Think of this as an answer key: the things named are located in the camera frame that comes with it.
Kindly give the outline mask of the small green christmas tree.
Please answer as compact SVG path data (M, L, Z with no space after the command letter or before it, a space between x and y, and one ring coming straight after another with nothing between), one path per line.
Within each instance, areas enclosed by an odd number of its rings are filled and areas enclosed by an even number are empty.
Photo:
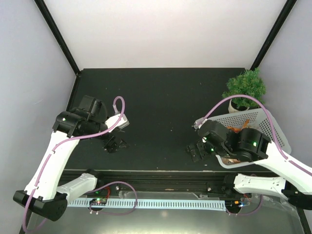
M266 86L260 77L260 69L245 70L240 75L229 79L227 82L227 91L222 94L223 98L233 95L248 95L264 104L263 96L266 94ZM228 111L235 113L245 111L250 108L258 108L259 105L244 97L230 99Z

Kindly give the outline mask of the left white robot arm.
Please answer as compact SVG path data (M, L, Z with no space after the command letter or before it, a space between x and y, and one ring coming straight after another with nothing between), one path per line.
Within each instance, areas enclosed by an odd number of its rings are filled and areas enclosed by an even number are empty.
M116 128L129 125L124 114L123 97L117 96L114 100L121 100L121 110L113 104L114 115L106 120L97 118L104 103L89 96L85 96L75 110L64 111L57 116L48 148L36 173L23 190L15 191L13 195L16 203L46 219L57 221L67 205L84 193L91 191L98 195L104 191L104 181L92 170L62 186L59 186L59 180L81 140L104 137Z

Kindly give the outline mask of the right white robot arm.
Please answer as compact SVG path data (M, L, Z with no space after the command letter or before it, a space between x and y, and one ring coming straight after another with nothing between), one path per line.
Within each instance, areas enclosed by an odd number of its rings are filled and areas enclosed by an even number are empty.
M187 147L194 161L215 156L226 169L254 164L276 174L275 177L263 177L238 173L222 183L224 195L256 193L276 196L297 208L311 210L311 167L280 150L268 136L253 128L235 132L210 119L197 120L193 128L200 137Z

